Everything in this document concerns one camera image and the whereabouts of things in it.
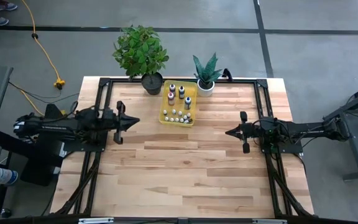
white plant pot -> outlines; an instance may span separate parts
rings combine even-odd
[[[212,91],[214,90],[215,87],[215,82],[212,82],[212,87],[208,90],[204,90],[203,88],[200,87],[200,80],[197,81],[197,86],[198,86],[198,95],[202,96],[202,97],[206,97],[206,96],[211,96]]]

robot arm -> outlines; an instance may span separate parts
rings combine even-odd
[[[326,137],[332,140],[346,141],[349,131],[339,119],[320,123],[296,124],[291,121],[282,121],[277,118],[264,117],[253,123],[247,123],[247,113],[240,112],[241,124],[226,131],[226,134],[243,141],[243,152],[249,153],[247,138],[259,138],[264,152],[300,153],[302,138]]]
[[[94,107],[77,111],[73,118],[68,115],[58,119],[47,119],[35,116],[33,113],[21,116],[14,125],[14,133],[20,138],[33,136],[40,133],[48,133],[54,139],[60,141],[80,141],[85,144],[98,145],[102,139],[102,133],[117,130],[114,133],[114,141],[122,144],[121,131],[127,131],[132,125],[140,121],[125,115],[125,105],[117,102],[118,113],[113,110],[99,111]]]

gray floor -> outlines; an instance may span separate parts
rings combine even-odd
[[[28,12],[4,12],[12,25],[29,25]],[[252,0],[27,0],[35,21],[45,26],[257,28]],[[358,0],[260,0],[266,29],[358,30]],[[62,96],[79,91],[85,75],[123,75],[111,57],[115,32],[38,32],[60,75]],[[0,65],[14,67],[12,82],[40,95],[57,95],[55,74],[29,31],[0,30]],[[218,67],[235,77],[266,77],[258,34],[161,33],[170,61],[164,76],[194,73],[192,55],[202,62],[213,52]],[[358,90],[358,35],[268,35],[275,77],[285,79],[295,122],[319,121]],[[71,98],[59,102],[68,109]],[[45,104],[37,102],[43,110]],[[14,120],[32,111],[9,87],[0,112],[0,130],[12,133]],[[18,171],[24,158],[14,159]],[[358,221],[358,180],[342,176],[357,170],[347,143],[317,139],[305,148],[308,183],[315,213],[325,218]],[[15,217],[40,215],[54,185],[19,182],[7,206]]]

yellow tray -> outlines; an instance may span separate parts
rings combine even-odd
[[[168,93],[169,93],[169,86],[171,84],[175,85],[175,104],[173,106],[170,106],[168,104]],[[185,87],[185,98],[190,97],[191,98],[191,105],[190,110],[185,109],[185,99],[179,99],[179,87]],[[160,108],[160,116],[159,120],[162,124],[172,124],[182,127],[191,127],[194,122],[196,121],[196,100],[197,100],[197,84],[193,82],[181,82],[181,81],[174,81],[174,80],[166,80],[164,83],[164,89],[162,93],[162,104]],[[175,109],[177,111],[176,115],[172,114],[172,110]],[[171,121],[165,121],[165,115],[163,111],[166,110],[168,114],[166,115],[169,118],[182,118],[187,113],[190,113],[190,118],[193,120],[191,123],[181,123],[179,122],[171,122]]]

wooden tabletop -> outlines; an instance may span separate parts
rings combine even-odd
[[[94,104],[99,78],[84,77],[78,110]],[[268,78],[267,82],[274,115],[291,120],[283,79]],[[274,217],[266,162],[259,147],[249,139],[251,152],[243,154],[242,143],[224,134],[241,122],[240,111],[247,112],[249,122],[257,120],[252,85],[216,84],[211,97],[197,98],[192,128],[161,124],[161,96],[148,95],[139,83],[115,83],[110,104],[114,110],[119,100],[126,105],[126,114],[140,122],[122,133],[122,145],[113,142],[114,132],[109,133],[92,216]],[[83,157],[83,152],[75,152],[63,161],[51,212],[61,208],[78,186]],[[283,165],[289,189],[313,213],[299,158],[283,154]],[[278,194],[284,211],[280,190]]]

